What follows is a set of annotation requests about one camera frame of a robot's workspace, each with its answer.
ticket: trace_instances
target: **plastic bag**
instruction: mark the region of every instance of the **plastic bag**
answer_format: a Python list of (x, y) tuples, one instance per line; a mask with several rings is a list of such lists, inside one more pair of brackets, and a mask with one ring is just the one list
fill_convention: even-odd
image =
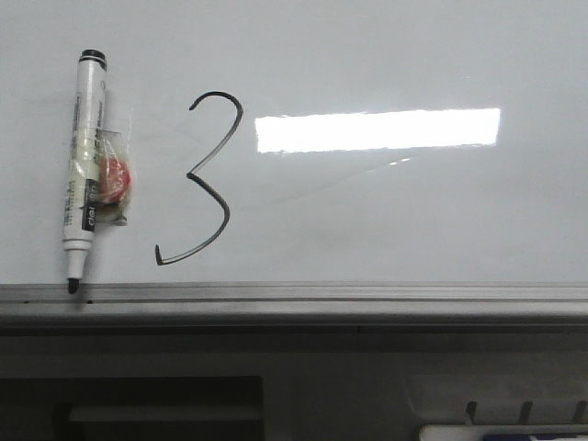
[(116, 131), (99, 130), (100, 178), (98, 180), (98, 222), (126, 225), (130, 203), (129, 146)]

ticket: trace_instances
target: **white marker body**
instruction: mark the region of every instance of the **white marker body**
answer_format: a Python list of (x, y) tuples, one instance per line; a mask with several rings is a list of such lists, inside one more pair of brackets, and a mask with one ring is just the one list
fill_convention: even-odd
[(69, 260), (68, 278), (82, 278), (85, 259), (94, 240), (100, 177), (96, 130), (102, 127), (105, 98), (106, 69), (98, 61), (80, 61), (63, 222), (63, 248)]

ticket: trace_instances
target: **black marker cap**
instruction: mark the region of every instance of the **black marker cap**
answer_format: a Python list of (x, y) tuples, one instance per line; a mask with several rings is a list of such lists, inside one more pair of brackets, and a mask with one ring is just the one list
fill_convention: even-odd
[(102, 69), (107, 69), (107, 57), (101, 51), (97, 51), (96, 49), (86, 49), (82, 52), (82, 56), (80, 57), (80, 62), (84, 62), (86, 60), (90, 60), (92, 62), (99, 62)]

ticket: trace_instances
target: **metal ledge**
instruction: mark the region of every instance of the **metal ledge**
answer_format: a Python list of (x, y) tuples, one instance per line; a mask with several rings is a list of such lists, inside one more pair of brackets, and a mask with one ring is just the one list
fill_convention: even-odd
[(587, 325), (586, 284), (0, 285), (0, 326)]

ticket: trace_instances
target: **whiteboard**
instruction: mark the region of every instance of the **whiteboard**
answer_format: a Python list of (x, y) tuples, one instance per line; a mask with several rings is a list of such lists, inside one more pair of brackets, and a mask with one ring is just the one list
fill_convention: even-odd
[[(584, 1), (3, 0), (1, 10), (2, 283), (65, 280), (76, 63), (90, 48), (107, 55), (106, 128), (130, 140), (134, 188), (128, 226), (100, 229), (85, 282), (588, 279)], [(222, 99), (188, 112), (209, 90), (245, 109), (200, 172), (232, 219), (201, 253), (157, 266), (156, 243), (177, 254), (221, 222), (185, 177), (234, 117)], [(498, 109), (494, 142), (394, 144), (400, 126), (388, 122), (379, 146), (368, 140), (376, 126), (363, 139), (349, 119), (281, 118), (313, 120), (294, 144), (314, 151), (259, 149), (268, 117), (452, 109)], [(456, 124), (458, 136), (470, 126)], [(281, 133), (275, 142), (291, 138)], [(322, 150), (329, 133), (344, 150)]]

